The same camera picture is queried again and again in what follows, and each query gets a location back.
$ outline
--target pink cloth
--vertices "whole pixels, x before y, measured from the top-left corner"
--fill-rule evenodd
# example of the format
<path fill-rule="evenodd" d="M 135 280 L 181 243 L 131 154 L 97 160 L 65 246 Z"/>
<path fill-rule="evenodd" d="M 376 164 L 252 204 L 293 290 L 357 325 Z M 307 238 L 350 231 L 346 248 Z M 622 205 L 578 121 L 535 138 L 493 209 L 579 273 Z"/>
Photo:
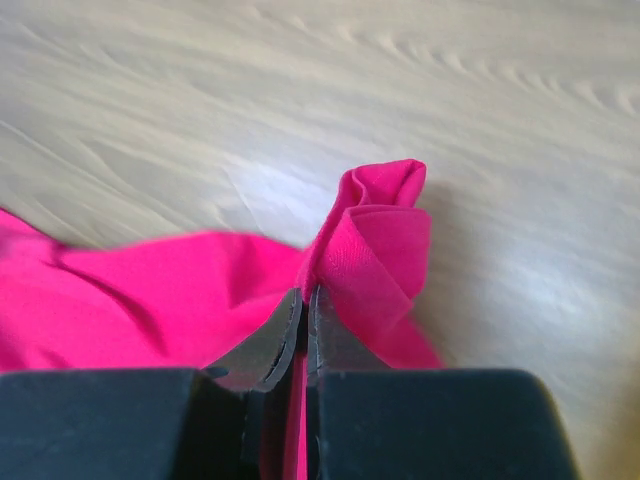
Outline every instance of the pink cloth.
<path fill-rule="evenodd" d="M 0 371 L 204 367 L 258 329 L 288 289 L 308 301 L 316 284 L 387 364 L 439 366 L 409 316 L 426 277 L 431 221 L 414 208 L 425 175 L 415 160 L 346 172 L 302 251 L 224 232 L 73 249 L 0 211 Z"/>

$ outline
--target wooden floor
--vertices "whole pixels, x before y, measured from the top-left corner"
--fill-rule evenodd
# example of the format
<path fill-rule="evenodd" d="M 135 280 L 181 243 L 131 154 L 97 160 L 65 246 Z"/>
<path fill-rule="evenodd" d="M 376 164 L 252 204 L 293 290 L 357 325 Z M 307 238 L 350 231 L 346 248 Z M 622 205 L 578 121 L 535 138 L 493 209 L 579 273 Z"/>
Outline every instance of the wooden floor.
<path fill-rule="evenodd" d="M 585 478 L 638 480 L 640 3 L 0 2 L 0 205 L 65 241 L 304 245 L 404 157 L 444 358 L 537 373 Z"/>

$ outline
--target pink towel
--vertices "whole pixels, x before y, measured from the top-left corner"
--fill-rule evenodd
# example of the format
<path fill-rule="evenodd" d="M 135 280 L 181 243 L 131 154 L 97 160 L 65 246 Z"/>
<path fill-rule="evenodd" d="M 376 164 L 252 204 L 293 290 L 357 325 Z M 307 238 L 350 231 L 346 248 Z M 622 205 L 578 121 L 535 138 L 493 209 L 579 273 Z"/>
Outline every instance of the pink towel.
<path fill-rule="evenodd" d="M 409 316 L 426 277 L 431 221 L 414 208 L 425 175 L 415 160 L 346 172 L 302 251 L 225 232 L 74 249 L 0 211 L 0 371 L 204 367 L 258 329 L 288 289 L 308 301 L 317 284 L 388 365 L 436 367 Z"/>

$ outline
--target wood grain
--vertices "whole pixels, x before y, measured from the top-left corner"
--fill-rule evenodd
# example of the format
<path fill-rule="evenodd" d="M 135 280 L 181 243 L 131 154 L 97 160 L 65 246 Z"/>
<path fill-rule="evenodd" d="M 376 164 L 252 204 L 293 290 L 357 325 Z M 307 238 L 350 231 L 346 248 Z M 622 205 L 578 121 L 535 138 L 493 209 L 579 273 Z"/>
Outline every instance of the wood grain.
<path fill-rule="evenodd" d="M 640 3 L 0 2 L 0 204 L 74 244 L 303 245 L 341 172 L 416 157 L 417 314 L 549 385 L 585 478 L 640 475 Z"/>

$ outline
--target pink fabric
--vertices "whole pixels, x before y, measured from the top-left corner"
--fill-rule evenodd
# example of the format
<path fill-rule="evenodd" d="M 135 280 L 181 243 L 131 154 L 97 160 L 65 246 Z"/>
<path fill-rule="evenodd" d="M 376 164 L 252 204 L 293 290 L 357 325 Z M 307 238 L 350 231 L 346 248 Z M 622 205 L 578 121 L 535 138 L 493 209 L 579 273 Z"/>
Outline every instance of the pink fabric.
<path fill-rule="evenodd" d="M 73 249 L 0 211 L 0 371 L 204 367 L 258 329 L 288 289 L 308 301 L 316 284 L 387 364 L 439 366 L 409 317 L 426 276 L 431 221 L 414 208 L 425 175 L 415 160 L 346 172 L 302 251 L 224 232 Z"/>

